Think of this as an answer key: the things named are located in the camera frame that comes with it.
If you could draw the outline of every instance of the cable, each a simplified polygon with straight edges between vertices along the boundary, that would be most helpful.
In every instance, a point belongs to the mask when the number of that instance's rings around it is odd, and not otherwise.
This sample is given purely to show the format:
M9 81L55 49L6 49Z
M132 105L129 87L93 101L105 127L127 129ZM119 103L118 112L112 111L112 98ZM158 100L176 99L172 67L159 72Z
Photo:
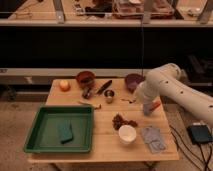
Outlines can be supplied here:
M203 161L202 161L195 153L193 153L193 152L189 149L189 147L186 145L186 143L185 143L184 140L182 139L180 133L179 133L173 126L171 126L171 125L169 125L169 126L170 126L170 128L172 128L172 129L175 131L175 133L178 135L178 137L180 138L181 142L182 142L183 145L186 147L186 149L187 149L194 157L196 157L201 163L203 163Z
M211 157L212 157L212 147L209 146L209 148L210 148L210 153L209 153L209 157L208 157L208 159L207 159L207 161L206 161L201 144L197 144L197 145L198 145L198 147L199 147L199 149L200 149L200 152L201 152L203 161L205 162L204 171L207 171L207 169L211 171L211 169L208 167L208 164L209 164L209 162L210 162L210 160L211 160Z
M207 170L209 162L210 162L210 160L212 158L212 146L210 145L209 148L210 148L210 154L209 154L209 157L208 157L208 159L206 161L206 165L205 165L205 168L204 168L205 171Z
M143 29L143 15L141 14L141 75L144 76L144 29Z
M185 153L185 151L180 147L180 145L178 144L178 141L177 141L177 138L176 138L176 136L172 133L172 135L173 135L173 137L175 138L175 140L176 140L176 142L177 142L177 146L178 146L178 148L181 150L181 152L183 153L183 155L197 168L197 169L199 169L200 171L202 171L202 169L197 165L197 164L195 164L193 161L192 161L192 159Z
M206 159L205 159L205 156L204 156L204 153L203 153L203 149L201 147L201 144L197 144L197 146L199 147L200 149L200 153L201 153L201 156L203 158L203 162L205 163L205 167L206 167Z
M183 141L183 139L182 139L182 137L181 137L181 135L179 134L179 132L173 127L173 126L171 126L171 125L169 125L170 126L170 128L172 128L174 131L175 131L175 133L178 135L178 137L180 138L180 140L182 141L182 143L183 143L183 145L186 147L186 149L194 156L194 157L196 157L202 164L205 164L205 168L206 169L209 169L210 171L211 171L211 169L208 167L208 163L209 163L209 161L210 161L210 159L211 159L211 156L212 156L212 148L211 148L211 146L210 146L210 155L209 155L209 157L208 157L208 159L207 159L207 161L205 161L205 157L204 157L204 153L203 153L203 150L202 150L202 148L201 148L201 146L198 144L198 146L200 147L200 150L201 150L201 155L202 155L202 158L203 158L203 161L196 155L196 154L194 154L190 149L189 149L189 147L185 144L185 142Z

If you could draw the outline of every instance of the knife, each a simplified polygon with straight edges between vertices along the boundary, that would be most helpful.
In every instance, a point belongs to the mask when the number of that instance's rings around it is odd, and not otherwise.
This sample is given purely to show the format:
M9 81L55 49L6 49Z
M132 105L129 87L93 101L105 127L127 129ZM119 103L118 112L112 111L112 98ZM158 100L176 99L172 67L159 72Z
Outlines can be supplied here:
M112 80L107 81L101 88L98 89L97 94L101 95L104 90L106 90L112 84Z

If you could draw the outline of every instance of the brown bowl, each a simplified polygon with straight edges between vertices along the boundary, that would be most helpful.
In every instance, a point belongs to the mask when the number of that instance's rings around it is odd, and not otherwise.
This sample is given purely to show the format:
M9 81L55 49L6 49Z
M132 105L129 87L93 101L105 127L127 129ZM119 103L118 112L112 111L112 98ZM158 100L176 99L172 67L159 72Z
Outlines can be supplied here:
M91 71L82 71L78 73L76 80L81 88L92 88L94 86L95 74Z
M138 84L140 84L144 80L145 80L145 77L143 77L142 75L133 73L133 74L128 74L125 77L124 81L125 81L127 89L133 93L136 87L138 86Z

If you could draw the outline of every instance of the gray cloth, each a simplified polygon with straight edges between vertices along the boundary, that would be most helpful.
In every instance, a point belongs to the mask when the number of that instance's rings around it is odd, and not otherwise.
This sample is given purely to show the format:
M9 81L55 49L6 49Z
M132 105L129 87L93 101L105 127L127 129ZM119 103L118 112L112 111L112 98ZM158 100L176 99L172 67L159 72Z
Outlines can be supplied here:
M161 136L160 129L155 126L148 126L141 129L141 135L152 153L159 153L166 149L165 142Z

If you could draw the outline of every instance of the white object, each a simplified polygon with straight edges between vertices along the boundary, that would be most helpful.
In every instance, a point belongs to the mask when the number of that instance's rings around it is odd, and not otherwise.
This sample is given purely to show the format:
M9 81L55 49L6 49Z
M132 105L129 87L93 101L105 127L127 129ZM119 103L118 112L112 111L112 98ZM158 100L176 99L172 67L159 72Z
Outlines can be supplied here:
M133 143L136 139L136 130L130 125L123 125L118 130L118 135L121 142L125 145Z
M132 4L141 4L140 0L129 0L129 2Z
M166 64L152 69L146 75L146 81L140 83L136 90L136 97L145 105L159 94L173 99L191 112L196 118L213 126L213 98L196 91L177 79L181 70L176 64Z

